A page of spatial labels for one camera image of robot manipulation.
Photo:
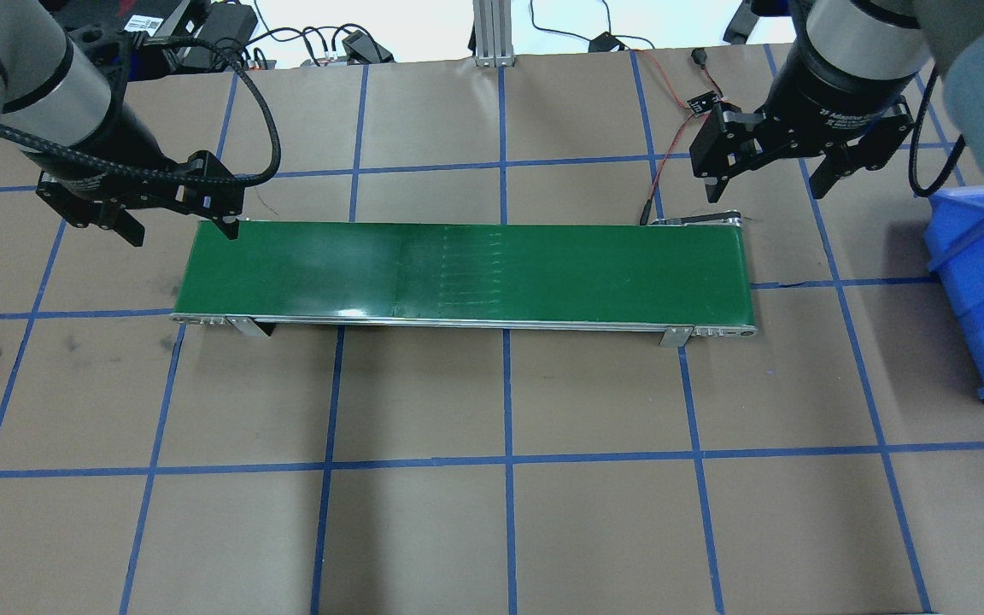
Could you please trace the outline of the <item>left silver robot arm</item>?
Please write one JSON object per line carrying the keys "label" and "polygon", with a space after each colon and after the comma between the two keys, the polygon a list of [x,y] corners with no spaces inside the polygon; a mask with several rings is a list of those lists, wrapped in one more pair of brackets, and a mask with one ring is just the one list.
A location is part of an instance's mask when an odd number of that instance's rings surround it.
{"label": "left silver robot arm", "polygon": [[174,73],[177,50],[189,46],[211,48],[127,32],[102,69],[38,1],[0,1],[0,139],[39,168],[39,198],[68,225],[101,227],[139,248],[145,229],[134,211],[165,209],[238,237],[243,183],[214,153],[164,155],[124,98],[129,81]]}

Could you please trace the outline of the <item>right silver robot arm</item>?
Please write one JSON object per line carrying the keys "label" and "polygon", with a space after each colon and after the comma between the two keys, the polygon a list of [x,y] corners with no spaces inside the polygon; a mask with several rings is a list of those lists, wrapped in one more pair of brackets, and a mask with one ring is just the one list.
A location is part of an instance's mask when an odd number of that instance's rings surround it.
{"label": "right silver robot arm", "polygon": [[718,102],[688,149],[708,202],[781,159],[820,157],[817,198],[885,167],[906,138],[919,140],[924,109],[912,112],[905,87],[927,62],[984,174],[984,1],[790,1],[788,11],[796,39],[761,108]]}

